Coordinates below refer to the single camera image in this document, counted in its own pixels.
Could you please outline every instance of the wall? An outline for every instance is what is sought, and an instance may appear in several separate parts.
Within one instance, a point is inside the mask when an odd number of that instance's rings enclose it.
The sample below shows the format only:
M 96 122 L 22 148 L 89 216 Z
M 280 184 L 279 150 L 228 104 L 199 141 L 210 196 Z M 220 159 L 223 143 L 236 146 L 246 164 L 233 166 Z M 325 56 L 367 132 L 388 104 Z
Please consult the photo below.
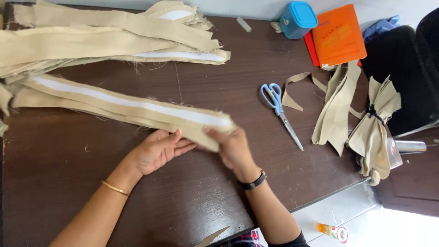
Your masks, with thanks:
M 52 3 L 103 6 L 146 10 L 157 0 L 49 0 Z M 302 0 L 308 2 L 316 14 L 353 3 L 361 29 L 376 20 L 401 16 L 403 25 L 414 28 L 429 12 L 439 7 L 438 0 Z M 197 6 L 205 15 L 273 20 L 291 0 L 184 0 Z

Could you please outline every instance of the blue scissor handle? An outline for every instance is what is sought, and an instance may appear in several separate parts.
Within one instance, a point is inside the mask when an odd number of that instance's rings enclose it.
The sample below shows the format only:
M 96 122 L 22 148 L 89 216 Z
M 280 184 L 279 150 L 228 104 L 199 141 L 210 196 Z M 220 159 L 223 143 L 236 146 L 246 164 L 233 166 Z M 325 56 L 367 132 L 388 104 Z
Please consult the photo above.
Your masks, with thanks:
M 271 100 L 273 101 L 273 103 L 271 103 L 267 97 L 265 97 L 264 94 L 264 90 L 265 92 L 268 93 L 268 95 L 270 96 Z M 276 113 L 276 115 L 278 116 L 280 113 L 283 113 L 284 110 L 282 109 L 282 103 L 281 103 L 281 94 L 282 94 L 282 90 L 281 87 L 279 85 L 277 85 L 276 83 L 271 83 L 269 86 L 267 86 L 267 84 L 262 85 L 261 87 L 261 91 L 260 93 L 262 94 L 262 96 L 265 99 L 265 102 L 274 109 L 274 112 Z

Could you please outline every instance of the black sleeve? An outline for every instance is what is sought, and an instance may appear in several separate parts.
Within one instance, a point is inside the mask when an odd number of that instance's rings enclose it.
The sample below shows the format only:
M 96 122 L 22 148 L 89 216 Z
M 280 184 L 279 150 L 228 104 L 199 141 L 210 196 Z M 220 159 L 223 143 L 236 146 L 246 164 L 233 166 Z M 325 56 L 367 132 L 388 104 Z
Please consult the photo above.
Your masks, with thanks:
M 267 243 L 267 244 L 268 247 L 309 247 L 309 245 L 306 243 L 302 231 L 300 231 L 300 235 L 291 242 L 283 243 L 283 244 L 271 244 L 271 243 Z

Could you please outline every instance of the wrist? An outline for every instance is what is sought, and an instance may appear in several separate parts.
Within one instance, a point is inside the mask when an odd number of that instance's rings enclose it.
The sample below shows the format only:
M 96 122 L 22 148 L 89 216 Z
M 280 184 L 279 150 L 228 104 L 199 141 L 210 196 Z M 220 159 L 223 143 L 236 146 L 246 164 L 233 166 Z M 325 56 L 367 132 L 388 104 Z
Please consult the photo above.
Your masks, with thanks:
M 106 179 L 106 182 L 126 193 L 131 193 L 142 176 L 134 166 L 121 162 Z
M 236 168 L 233 172 L 236 175 L 236 178 L 242 183 L 253 183 L 258 179 L 261 175 L 261 168 L 258 167 L 255 163 L 248 164 L 242 166 L 240 168 Z

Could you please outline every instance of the woman's right hand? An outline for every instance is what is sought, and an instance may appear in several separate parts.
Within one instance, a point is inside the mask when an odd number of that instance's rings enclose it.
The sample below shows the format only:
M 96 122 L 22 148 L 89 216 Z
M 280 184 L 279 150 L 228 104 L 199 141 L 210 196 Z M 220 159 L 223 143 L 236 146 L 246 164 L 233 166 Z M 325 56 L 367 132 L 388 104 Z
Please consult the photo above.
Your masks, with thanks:
M 219 143 L 219 155 L 224 165 L 235 173 L 239 181 L 252 183 L 259 178 L 261 168 L 256 166 L 253 160 L 245 131 L 241 127 L 231 134 L 209 127 L 205 127 L 204 131 Z

